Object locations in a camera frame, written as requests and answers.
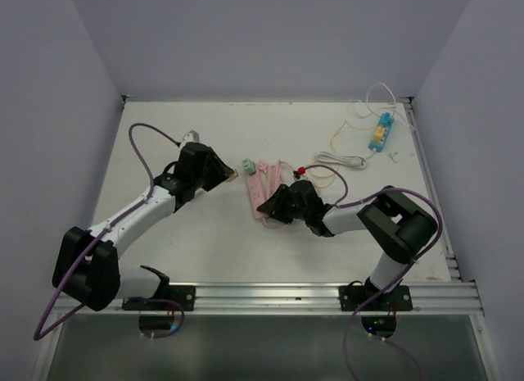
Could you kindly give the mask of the yellow USB charger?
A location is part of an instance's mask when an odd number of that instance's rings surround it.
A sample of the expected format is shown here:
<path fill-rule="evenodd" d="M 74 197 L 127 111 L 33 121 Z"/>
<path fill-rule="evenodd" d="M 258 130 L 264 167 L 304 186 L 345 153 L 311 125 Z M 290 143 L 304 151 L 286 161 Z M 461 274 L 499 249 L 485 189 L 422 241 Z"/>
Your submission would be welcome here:
<path fill-rule="evenodd" d="M 239 176 L 238 172 L 234 170 L 227 179 L 228 183 L 233 182 Z"/>

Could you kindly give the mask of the green USB charger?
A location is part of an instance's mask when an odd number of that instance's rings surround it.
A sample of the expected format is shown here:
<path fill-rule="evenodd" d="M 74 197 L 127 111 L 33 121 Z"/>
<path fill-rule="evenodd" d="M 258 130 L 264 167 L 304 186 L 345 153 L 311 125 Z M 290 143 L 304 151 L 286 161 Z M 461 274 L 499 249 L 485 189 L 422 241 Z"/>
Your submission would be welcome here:
<path fill-rule="evenodd" d="M 254 175 L 257 171 L 256 163 L 252 159 L 246 158 L 242 160 L 242 169 L 246 175 Z"/>

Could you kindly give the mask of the pink power strip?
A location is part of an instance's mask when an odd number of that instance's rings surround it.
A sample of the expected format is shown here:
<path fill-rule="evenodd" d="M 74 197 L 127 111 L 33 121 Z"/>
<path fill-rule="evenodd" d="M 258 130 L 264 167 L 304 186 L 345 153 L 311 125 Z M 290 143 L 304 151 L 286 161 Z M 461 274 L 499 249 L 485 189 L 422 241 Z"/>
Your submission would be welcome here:
<path fill-rule="evenodd" d="M 251 202 L 251 209 L 256 220 L 265 218 L 265 214 L 258 211 L 258 207 L 267 201 L 266 192 L 260 176 L 257 173 L 246 175 L 246 186 Z"/>

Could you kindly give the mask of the blue power strip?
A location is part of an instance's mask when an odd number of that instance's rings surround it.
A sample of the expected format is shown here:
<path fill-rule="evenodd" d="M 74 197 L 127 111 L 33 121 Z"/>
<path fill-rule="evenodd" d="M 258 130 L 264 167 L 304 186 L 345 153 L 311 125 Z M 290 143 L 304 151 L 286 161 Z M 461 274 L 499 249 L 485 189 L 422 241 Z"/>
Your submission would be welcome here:
<path fill-rule="evenodd" d="M 368 149 L 375 152 L 381 152 L 385 147 L 386 141 L 389 137 L 392 125 L 395 123 L 395 118 L 389 112 L 383 113 L 380 116 L 377 126 L 368 144 Z"/>

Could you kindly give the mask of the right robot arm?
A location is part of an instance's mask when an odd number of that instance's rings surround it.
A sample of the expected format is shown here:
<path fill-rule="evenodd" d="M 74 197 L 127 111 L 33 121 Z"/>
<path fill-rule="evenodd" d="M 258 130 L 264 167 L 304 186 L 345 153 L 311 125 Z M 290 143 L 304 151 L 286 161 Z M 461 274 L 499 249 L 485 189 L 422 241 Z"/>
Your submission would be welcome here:
<path fill-rule="evenodd" d="M 308 180 L 282 184 L 257 211 L 279 223 L 301 220 L 319 236 L 331 238 L 365 230 L 382 249 L 382 255 L 367 278 L 364 298 L 374 309 L 383 309 L 394 299 L 394 289 L 425 246 L 440 234 L 440 221 L 409 197 L 424 197 L 408 189 L 386 186 L 363 201 L 328 204 Z"/>

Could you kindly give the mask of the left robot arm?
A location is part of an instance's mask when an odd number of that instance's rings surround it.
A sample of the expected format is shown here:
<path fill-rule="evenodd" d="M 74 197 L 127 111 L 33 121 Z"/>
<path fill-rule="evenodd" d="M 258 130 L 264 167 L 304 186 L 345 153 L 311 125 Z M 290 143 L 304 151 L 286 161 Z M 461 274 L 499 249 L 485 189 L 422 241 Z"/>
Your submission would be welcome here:
<path fill-rule="evenodd" d="M 202 143 L 185 144 L 178 159 L 156 176 L 147 190 L 117 215 L 88 229 L 69 229 L 52 276 L 52 286 L 83 306 L 101 311 L 117 298 L 145 302 L 151 309 L 173 299 L 169 277 L 150 266 L 125 271 L 119 260 L 150 228 L 167 218 L 197 191 L 209 192 L 236 172 Z"/>

